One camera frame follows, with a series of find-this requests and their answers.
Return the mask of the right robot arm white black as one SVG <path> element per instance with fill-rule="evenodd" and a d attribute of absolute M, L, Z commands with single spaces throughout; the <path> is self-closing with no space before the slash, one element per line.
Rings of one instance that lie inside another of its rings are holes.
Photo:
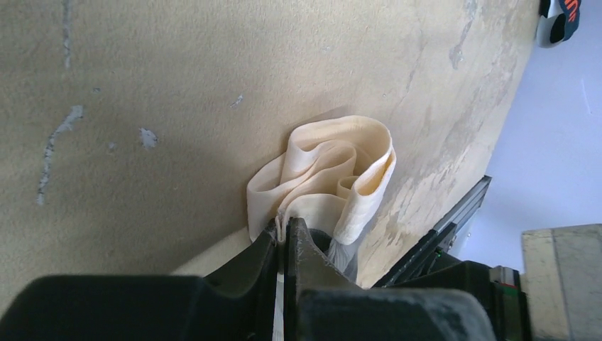
<path fill-rule="evenodd" d="M 497 340 L 532 340 L 527 295 L 518 271 L 461 261 L 449 254 L 429 256 L 384 288 L 445 288 L 467 292 L 483 306 Z"/>

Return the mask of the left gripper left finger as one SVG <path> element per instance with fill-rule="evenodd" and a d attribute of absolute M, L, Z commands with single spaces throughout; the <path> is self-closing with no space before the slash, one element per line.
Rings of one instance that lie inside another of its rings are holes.
<path fill-rule="evenodd" d="M 2 340 L 269 340 L 276 226 L 205 277 L 44 276 L 1 317 Z"/>

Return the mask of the grey underwear cream waistband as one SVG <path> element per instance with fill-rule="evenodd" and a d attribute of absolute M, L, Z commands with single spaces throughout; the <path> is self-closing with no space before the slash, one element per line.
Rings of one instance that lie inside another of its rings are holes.
<path fill-rule="evenodd" d="M 255 241 L 274 219 L 278 241 L 294 218 L 329 237 L 326 256 L 349 272 L 356 243 L 379 208 L 396 164 L 389 129 L 380 121 L 345 116 L 297 127 L 284 154 L 246 187 L 248 233 Z"/>

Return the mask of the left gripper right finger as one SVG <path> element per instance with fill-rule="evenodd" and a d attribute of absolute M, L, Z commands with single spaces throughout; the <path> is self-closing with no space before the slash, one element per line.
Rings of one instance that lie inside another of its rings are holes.
<path fill-rule="evenodd" d="M 285 340 L 494 340 L 483 306 L 447 288 L 362 289 L 317 248 L 302 218 L 287 226 Z"/>

